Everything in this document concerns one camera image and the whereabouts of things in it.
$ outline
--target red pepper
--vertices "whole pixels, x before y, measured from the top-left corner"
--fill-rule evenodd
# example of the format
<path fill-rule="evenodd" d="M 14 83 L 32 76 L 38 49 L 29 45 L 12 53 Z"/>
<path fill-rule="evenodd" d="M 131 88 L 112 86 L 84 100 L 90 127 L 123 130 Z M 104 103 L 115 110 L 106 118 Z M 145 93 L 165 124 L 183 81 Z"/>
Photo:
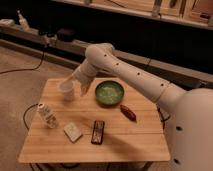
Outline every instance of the red pepper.
<path fill-rule="evenodd" d="M 136 122 L 135 113 L 131 111 L 127 106 L 120 105 L 120 110 L 129 120 Z"/>

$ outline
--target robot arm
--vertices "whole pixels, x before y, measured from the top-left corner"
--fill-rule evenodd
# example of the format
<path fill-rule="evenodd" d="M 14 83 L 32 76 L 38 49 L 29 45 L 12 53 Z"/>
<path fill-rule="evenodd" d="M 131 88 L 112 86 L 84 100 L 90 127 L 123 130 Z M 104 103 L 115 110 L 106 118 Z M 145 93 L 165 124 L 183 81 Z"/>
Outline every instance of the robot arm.
<path fill-rule="evenodd" d="M 86 59 L 70 78 L 81 82 L 82 94 L 87 92 L 90 83 L 102 69 L 119 77 L 165 111 L 171 112 L 172 106 L 185 91 L 167 80 L 119 60 L 113 50 L 114 47 L 108 43 L 88 46 Z"/>
<path fill-rule="evenodd" d="M 84 62 L 61 86 L 72 85 L 72 80 L 77 79 L 85 94 L 99 70 L 114 74 L 164 111 L 175 115 L 172 171 L 212 171 L 213 91 L 185 91 L 119 60 L 113 55 L 113 49 L 111 44 L 106 43 L 90 45 L 86 49 Z"/>

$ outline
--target cup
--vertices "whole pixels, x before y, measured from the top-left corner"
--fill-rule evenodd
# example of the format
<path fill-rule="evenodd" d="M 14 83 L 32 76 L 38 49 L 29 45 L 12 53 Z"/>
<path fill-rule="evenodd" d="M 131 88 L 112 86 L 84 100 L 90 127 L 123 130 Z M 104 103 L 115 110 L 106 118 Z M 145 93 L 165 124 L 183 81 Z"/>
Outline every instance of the cup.
<path fill-rule="evenodd" d="M 72 81 L 64 81 L 58 85 L 59 92 L 63 95 L 65 101 L 72 101 L 74 99 L 74 88 Z"/>

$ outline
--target bowl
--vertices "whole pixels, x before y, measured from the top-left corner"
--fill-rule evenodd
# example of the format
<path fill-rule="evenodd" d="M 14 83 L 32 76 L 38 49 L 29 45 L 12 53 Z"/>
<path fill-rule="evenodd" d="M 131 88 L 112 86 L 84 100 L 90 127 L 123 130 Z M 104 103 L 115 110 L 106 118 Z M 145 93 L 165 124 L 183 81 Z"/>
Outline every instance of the bowl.
<path fill-rule="evenodd" d="M 102 105 L 116 105 L 123 99 L 124 88 L 116 81 L 103 81 L 97 85 L 95 89 L 95 96 L 96 100 Z"/>

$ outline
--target floor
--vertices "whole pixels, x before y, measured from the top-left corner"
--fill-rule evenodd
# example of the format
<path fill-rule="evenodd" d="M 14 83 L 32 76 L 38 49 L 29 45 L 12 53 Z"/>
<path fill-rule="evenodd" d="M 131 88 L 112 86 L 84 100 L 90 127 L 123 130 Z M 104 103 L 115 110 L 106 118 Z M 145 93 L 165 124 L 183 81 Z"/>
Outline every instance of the floor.
<path fill-rule="evenodd" d="M 32 68 L 40 62 L 32 56 L 0 47 L 0 72 Z M 12 72 L 0 75 L 0 171 L 30 171 L 29 164 L 18 163 L 18 155 L 22 148 L 27 130 L 23 123 L 23 113 L 32 104 L 38 103 L 45 82 L 49 78 L 68 76 L 72 70 L 43 62 L 36 71 Z M 27 123 L 33 117 L 35 108 L 27 114 Z M 166 123 L 165 135 L 170 146 L 172 119 Z M 40 165 L 44 171 L 71 170 L 59 164 Z M 137 171 L 143 163 L 112 163 L 109 171 Z M 107 163 L 80 164 L 75 171 L 105 171 Z M 150 171 L 169 171 L 169 162 L 156 162 Z"/>

